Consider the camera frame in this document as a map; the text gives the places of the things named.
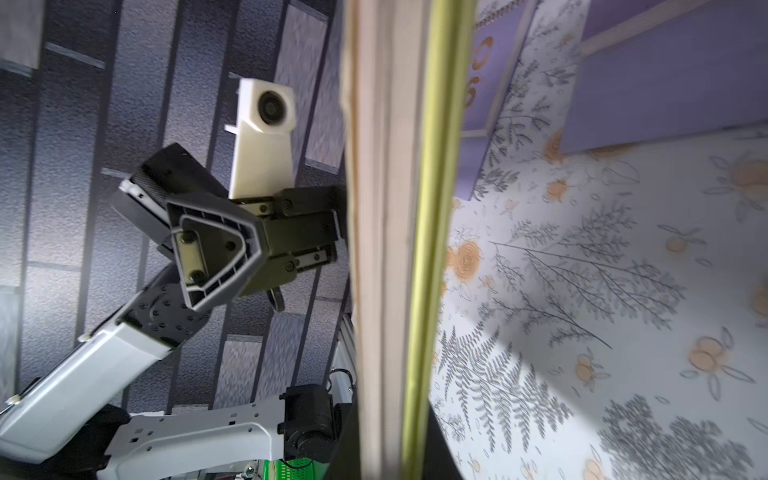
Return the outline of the green 2026 desk calendar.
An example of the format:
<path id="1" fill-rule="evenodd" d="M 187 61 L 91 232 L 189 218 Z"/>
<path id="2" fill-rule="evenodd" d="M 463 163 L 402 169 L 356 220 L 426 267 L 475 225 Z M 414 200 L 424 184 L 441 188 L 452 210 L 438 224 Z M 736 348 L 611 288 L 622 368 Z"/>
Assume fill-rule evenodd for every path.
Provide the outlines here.
<path id="1" fill-rule="evenodd" d="M 345 8 L 340 101 L 365 479 L 425 469 L 474 12 L 471 1 Z"/>

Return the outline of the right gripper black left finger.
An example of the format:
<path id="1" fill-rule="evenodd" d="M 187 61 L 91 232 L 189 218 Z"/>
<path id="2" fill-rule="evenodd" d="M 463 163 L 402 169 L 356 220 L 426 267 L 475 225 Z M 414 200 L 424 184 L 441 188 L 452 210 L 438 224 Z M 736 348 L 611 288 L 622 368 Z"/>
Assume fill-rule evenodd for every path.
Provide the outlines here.
<path id="1" fill-rule="evenodd" d="M 360 422 L 357 403 L 339 404 L 342 429 L 324 480 L 360 479 Z"/>

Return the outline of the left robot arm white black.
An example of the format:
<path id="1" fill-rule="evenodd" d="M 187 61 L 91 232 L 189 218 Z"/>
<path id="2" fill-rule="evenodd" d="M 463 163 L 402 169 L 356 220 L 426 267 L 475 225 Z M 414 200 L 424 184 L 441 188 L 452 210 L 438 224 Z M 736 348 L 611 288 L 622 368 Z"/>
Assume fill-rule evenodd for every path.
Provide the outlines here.
<path id="1" fill-rule="evenodd" d="M 8 399 L 2 465 L 25 479 L 172 479 L 222 470 L 247 478 L 262 461 L 331 462 L 353 405 L 320 382 L 248 389 L 178 414 L 170 384 L 144 377 L 242 297 L 283 313 L 286 284 L 335 262 L 346 189 L 261 180 L 239 192 L 171 144 L 121 182 L 112 206 L 164 265 Z"/>

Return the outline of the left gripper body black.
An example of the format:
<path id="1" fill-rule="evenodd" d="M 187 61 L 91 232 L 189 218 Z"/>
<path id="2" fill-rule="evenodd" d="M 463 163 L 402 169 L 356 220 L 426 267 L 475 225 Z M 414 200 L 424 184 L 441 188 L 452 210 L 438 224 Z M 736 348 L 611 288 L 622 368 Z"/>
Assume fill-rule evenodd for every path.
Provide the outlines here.
<path id="1" fill-rule="evenodd" d="M 117 213 L 155 242 L 171 261 L 175 270 L 170 277 L 180 290 L 166 199 L 193 192 L 226 198 L 264 222 L 267 261 L 237 297 L 264 292 L 276 312 L 285 309 L 282 286 L 304 271 L 335 262 L 337 243 L 346 236 L 341 224 L 346 215 L 344 187 L 288 188 L 267 197 L 232 200 L 206 168 L 174 143 L 155 153 L 123 180 L 111 203 Z"/>

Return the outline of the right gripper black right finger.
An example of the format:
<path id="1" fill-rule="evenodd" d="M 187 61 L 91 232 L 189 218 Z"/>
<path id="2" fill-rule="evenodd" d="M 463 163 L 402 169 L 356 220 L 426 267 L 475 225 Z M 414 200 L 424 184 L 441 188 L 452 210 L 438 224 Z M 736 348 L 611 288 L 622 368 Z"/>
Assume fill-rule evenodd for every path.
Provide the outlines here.
<path id="1" fill-rule="evenodd" d="M 462 480 L 433 407 L 427 423 L 427 480 Z"/>

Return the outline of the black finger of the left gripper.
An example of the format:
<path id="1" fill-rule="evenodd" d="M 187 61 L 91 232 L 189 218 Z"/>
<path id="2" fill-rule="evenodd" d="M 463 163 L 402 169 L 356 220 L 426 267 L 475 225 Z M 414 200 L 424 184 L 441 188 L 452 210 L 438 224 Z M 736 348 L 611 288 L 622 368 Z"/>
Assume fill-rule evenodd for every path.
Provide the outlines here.
<path id="1" fill-rule="evenodd" d="M 226 198 L 171 195 L 166 212 L 182 295 L 196 312 L 239 296 L 267 261 L 264 222 Z"/>

